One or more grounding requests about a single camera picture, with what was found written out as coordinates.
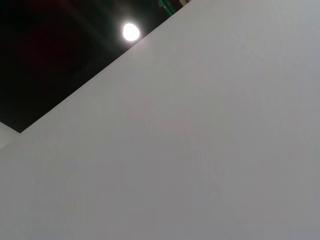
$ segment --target black ceiling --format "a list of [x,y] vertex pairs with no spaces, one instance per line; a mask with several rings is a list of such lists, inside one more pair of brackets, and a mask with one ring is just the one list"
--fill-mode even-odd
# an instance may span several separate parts
[[158,0],[2,0],[0,14],[0,122],[17,132],[135,44],[125,21],[143,38],[169,17]]

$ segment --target ceiling light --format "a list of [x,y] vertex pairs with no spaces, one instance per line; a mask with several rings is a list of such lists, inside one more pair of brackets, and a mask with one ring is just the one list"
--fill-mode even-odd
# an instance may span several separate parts
[[139,29],[132,23],[127,23],[123,27],[123,36],[128,41],[135,41],[139,38]]

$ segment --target ceiling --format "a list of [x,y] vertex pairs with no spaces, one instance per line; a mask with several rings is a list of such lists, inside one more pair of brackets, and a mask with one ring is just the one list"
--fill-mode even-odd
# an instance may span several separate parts
[[4,0],[0,16],[0,122],[20,133],[136,43],[125,22],[142,39],[169,18],[158,0]]

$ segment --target white surface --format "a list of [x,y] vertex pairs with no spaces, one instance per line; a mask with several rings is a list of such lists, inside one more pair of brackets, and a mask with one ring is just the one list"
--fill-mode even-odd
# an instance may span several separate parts
[[318,240],[319,64],[318,0],[190,2],[0,152],[0,239]]
[[18,132],[0,122],[0,150],[11,143],[18,135]]
[[139,38],[139,29],[132,23],[127,23],[123,27],[123,36],[128,41],[135,41]]

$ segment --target round light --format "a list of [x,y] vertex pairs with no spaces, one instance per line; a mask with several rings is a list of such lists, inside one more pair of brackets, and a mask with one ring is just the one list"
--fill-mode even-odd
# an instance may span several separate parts
[[131,23],[127,23],[126,25],[124,25],[123,36],[126,40],[135,41],[139,38],[139,35],[139,29],[135,25]]

